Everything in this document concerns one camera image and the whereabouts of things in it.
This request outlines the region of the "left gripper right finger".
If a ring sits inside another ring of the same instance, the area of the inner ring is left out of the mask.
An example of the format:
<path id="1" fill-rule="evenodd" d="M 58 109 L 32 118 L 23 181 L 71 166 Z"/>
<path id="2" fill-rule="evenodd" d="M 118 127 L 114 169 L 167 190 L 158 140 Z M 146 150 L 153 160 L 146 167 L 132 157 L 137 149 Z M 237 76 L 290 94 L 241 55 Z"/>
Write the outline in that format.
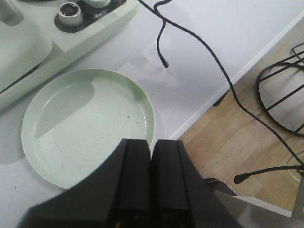
<path id="1" fill-rule="evenodd" d="M 151 161 L 155 228 L 239 228 L 190 160 L 182 141 L 158 140 Z"/>

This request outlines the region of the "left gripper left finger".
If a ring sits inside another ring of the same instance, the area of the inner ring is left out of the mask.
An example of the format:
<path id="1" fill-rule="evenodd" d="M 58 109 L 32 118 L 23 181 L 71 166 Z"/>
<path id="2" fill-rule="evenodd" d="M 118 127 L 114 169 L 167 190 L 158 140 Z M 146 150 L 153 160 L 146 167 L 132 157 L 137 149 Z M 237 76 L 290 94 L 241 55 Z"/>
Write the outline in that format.
<path id="1" fill-rule="evenodd" d="M 122 139 L 88 177 L 30 208 L 19 228 L 149 228 L 150 150 Z"/>

